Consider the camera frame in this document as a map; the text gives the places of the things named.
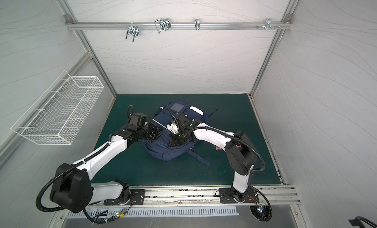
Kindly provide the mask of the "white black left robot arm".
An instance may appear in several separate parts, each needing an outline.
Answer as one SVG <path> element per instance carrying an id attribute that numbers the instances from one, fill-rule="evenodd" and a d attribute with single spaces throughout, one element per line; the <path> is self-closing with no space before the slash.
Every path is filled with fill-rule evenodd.
<path id="1" fill-rule="evenodd" d="M 81 212 L 95 202 L 112 200 L 119 204 L 128 203 L 131 194 L 127 183 L 117 179 L 104 183 L 91 181 L 104 166 L 132 144 L 154 140 L 158 134 L 158 127 L 146 122 L 145 114 L 132 114 L 129 121 L 98 149 L 74 164 L 64 163 L 58 167 L 50 200 L 73 213 Z"/>

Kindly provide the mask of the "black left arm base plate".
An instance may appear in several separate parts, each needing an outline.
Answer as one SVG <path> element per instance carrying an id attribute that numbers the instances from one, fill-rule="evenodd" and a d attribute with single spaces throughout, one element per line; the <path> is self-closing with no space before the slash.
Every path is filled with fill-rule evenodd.
<path id="1" fill-rule="evenodd" d="M 145 198 L 144 189 L 126 189 L 116 199 L 104 201 L 104 205 L 143 205 Z"/>

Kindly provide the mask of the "navy blue student backpack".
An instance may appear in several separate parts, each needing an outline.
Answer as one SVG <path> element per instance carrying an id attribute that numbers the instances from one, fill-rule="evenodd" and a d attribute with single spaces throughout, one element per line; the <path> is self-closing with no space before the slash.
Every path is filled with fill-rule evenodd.
<path id="1" fill-rule="evenodd" d="M 178 120 L 185 117 L 190 121 L 201 121 L 209 124 L 209 117 L 217 110 L 215 108 L 209 113 L 204 113 L 202 110 L 181 100 L 172 101 L 166 107 L 161 107 L 151 120 L 151 123 L 160 129 L 160 135 L 155 140 L 144 143 L 146 151 L 153 157 L 163 161 L 171 161 L 188 153 L 206 166 L 210 166 L 211 163 L 209 161 L 192 151 L 194 145 L 198 142 L 196 139 L 189 136 L 185 140 L 178 140 L 173 143 L 169 126 L 175 122 L 171 115 L 174 115 Z"/>

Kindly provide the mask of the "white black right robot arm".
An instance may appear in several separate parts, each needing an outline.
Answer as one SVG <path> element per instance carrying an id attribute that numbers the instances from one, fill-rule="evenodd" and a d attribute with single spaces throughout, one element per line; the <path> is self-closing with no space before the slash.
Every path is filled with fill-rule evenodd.
<path id="1" fill-rule="evenodd" d="M 193 140 L 205 141 L 223 150 L 234 171 L 231 186 L 233 200 L 238 203 L 246 201 L 252 174 L 263 171 L 266 164 L 244 132 L 222 131 L 200 120 L 190 120 L 185 115 L 173 117 L 167 129 L 170 131 L 169 146 L 180 146 Z"/>

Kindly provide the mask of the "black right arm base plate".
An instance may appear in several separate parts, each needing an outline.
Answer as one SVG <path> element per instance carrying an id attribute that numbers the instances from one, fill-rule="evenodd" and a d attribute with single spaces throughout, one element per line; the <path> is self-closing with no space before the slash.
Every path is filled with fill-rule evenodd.
<path id="1" fill-rule="evenodd" d="M 220 198 L 222 204 L 251 203 L 256 205 L 260 203 L 257 191 L 251 187 L 248 187 L 244 193 L 240 193 L 233 187 L 219 188 L 215 196 Z"/>

